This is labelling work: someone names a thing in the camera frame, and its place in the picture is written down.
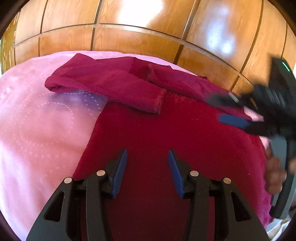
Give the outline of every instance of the metal screw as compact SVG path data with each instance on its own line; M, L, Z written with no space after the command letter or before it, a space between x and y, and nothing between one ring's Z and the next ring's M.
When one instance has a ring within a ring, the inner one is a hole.
M197 171L191 171L190 175L193 177L197 177L199 175L199 173Z
M96 172L96 174L98 176L104 176L105 175L105 171L104 170L99 170L99 171Z
M223 182L226 183L226 184L230 184L231 180L226 177L226 178L223 179Z
M64 183L68 184L72 182L72 178L71 177L66 177L65 180L64 180Z

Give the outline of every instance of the folded cloth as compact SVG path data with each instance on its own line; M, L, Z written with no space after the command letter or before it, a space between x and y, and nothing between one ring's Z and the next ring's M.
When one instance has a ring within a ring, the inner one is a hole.
M73 177L88 177L116 159L120 149L127 149L120 193L106 203L114 241L182 239L189 202L176 193L168 165L171 148L207 178L230 178L262 224L270 222L271 196L263 179L265 149L259 137L219 123L220 113L168 91L159 115L107 103ZM210 213L209 240L213 240L213 207Z
M206 101L211 93L225 92L204 77L174 70L135 57L94 60L76 54L45 81L53 92L85 90L105 95L122 104L160 113L166 90ZM220 107L225 112L250 119L243 110Z

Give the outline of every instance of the blue gripper pad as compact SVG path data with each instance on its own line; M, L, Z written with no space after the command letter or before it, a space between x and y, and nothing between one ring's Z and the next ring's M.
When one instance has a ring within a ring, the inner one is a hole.
M240 129L246 129L250 125L248 120L234 115L221 114L218 120L223 124L236 126Z
M174 154L171 150L169 150L169 152L168 152L168 164L170 166L170 171L173 176L176 191L180 195L180 197L183 198L184 193L185 193L183 178L180 173L180 170L179 170L178 164L176 162L176 159L174 157Z
M111 196L113 199L116 197L116 195L120 191L120 186L123 179L124 171L126 169L127 160L128 160L128 152L126 149L124 149L121 156L119 157L118 166L113 178L112 191L111 191Z

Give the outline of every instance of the human hand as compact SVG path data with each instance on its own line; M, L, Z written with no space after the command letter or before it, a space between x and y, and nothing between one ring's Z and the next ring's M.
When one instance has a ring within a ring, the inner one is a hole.
M265 189L268 193L275 195L281 192L283 182L287 178L287 172L282 170L281 161L272 156L270 147L266 150L266 170L264 180L266 181ZM289 164L290 173L296 174L296 158L292 159Z

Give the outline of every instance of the pink blanket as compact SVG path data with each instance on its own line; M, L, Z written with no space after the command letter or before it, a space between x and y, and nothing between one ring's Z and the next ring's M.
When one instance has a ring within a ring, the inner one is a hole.
M66 176L72 176L107 98L85 91L52 93L44 82L76 53L94 59L134 56L73 51L31 59L0 78L0 210L25 240L39 212Z

